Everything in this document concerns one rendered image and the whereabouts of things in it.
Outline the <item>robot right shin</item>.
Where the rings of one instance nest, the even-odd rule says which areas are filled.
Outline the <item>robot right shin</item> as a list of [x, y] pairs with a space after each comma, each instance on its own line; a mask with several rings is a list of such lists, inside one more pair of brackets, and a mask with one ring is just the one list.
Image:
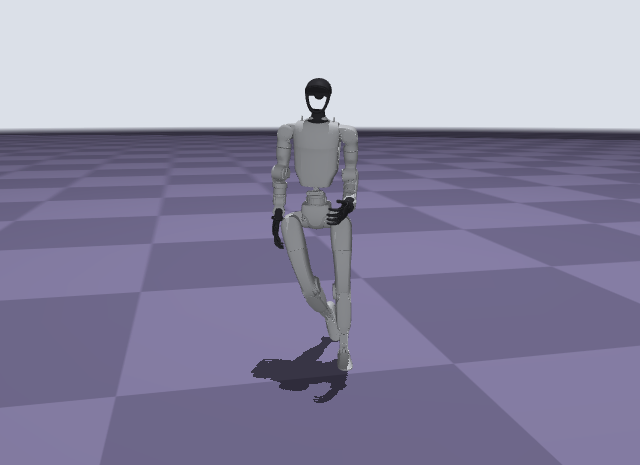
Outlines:
[[319, 312], [326, 319], [326, 321], [328, 321], [327, 319], [328, 316], [330, 316], [331, 319], [333, 320], [333, 313], [327, 304], [326, 296], [322, 287], [321, 287], [320, 294], [317, 294], [316, 296], [308, 297], [305, 292], [302, 291], [302, 293], [306, 299], [306, 302], [311, 306], [313, 310], [315, 310], [316, 312]]

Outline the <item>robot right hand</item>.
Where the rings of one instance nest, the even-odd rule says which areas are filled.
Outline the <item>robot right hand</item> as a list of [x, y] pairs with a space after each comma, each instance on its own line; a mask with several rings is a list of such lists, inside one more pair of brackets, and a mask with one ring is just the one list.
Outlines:
[[284, 244], [284, 243], [281, 242], [281, 239], [280, 239], [280, 237], [278, 235], [279, 223], [283, 219], [282, 214], [283, 214], [282, 209], [281, 208], [277, 208], [275, 210], [274, 216], [272, 216], [272, 219], [273, 219], [272, 233], [273, 233], [273, 236], [274, 236], [274, 243], [279, 249], [284, 249], [283, 248], [284, 246], [281, 245], [281, 244]]

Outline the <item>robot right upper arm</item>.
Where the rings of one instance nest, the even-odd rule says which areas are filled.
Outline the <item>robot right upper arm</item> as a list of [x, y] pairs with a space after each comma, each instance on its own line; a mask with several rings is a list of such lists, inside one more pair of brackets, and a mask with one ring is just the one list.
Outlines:
[[296, 123], [289, 123], [280, 126], [277, 131], [277, 164], [272, 168], [272, 177], [277, 180], [286, 180], [290, 177], [289, 161], [291, 157], [293, 130]]

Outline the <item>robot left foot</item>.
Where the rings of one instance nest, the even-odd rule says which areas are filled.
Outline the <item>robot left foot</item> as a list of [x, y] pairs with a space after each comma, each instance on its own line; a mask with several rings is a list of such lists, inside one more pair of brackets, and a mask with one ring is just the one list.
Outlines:
[[348, 350], [348, 353], [345, 352], [345, 348], [342, 349], [342, 352], [340, 353], [340, 349], [338, 350], [338, 360], [337, 360], [337, 366], [340, 370], [342, 371], [349, 371], [353, 368], [353, 364], [352, 364], [352, 360], [350, 357], [350, 353]]

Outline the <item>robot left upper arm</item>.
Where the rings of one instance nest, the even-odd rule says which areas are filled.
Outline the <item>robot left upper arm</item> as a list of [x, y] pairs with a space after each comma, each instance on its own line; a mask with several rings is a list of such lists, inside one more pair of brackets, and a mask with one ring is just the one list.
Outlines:
[[342, 169], [342, 181], [355, 179], [358, 161], [358, 132], [353, 126], [339, 124], [340, 139], [343, 146], [345, 168]]

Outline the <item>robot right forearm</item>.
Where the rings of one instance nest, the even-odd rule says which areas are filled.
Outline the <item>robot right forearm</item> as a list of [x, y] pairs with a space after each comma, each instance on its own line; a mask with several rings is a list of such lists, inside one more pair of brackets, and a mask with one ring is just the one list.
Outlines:
[[[274, 166], [273, 166], [274, 167]], [[272, 172], [272, 171], [271, 171]], [[272, 174], [271, 174], [272, 175]], [[287, 182], [285, 180], [277, 180], [272, 177], [272, 187], [273, 189], [273, 204], [275, 205], [273, 208], [273, 215], [275, 214], [275, 210], [277, 208], [281, 208], [283, 211], [282, 217], [285, 214], [285, 204], [286, 204], [286, 188]]]

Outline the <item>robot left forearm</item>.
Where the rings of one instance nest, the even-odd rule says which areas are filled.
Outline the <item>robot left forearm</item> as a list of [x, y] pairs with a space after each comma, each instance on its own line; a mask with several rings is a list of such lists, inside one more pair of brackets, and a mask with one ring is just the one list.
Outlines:
[[346, 180], [344, 182], [344, 184], [343, 184], [344, 191], [343, 191], [343, 199], [342, 200], [344, 201], [347, 197], [354, 198], [354, 201], [353, 201], [354, 209], [353, 210], [355, 210], [356, 202], [357, 202], [356, 201], [356, 196], [357, 196], [357, 190], [358, 190], [358, 177], [359, 177], [359, 174], [358, 174], [358, 170], [356, 169], [355, 179], [354, 180], [352, 180], [352, 179]]

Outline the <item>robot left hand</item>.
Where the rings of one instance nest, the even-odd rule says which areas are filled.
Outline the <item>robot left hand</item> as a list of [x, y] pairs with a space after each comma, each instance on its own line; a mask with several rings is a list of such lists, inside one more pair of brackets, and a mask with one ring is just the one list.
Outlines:
[[351, 213], [354, 209], [354, 205], [353, 205], [353, 201], [354, 198], [352, 197], [347, 197], [344, 201], [343, 200], [336, 200], [337, 203], [341, 203], [341, 207], [340, 208], [328, 208], [328, 210], [330, 211], [334, 211], [334, 212], [338, 212], [336, 214], [326, 214], [329, 217], [336, 217], [336, 218], [327, 218], [326, 220], [328, 221], [335, 221], [335, 222], [327, 222], [328, 225], [338, 225], [342, 220], [344, 220], [346, 218], [346, 216], [348, 215], [348, 213]]

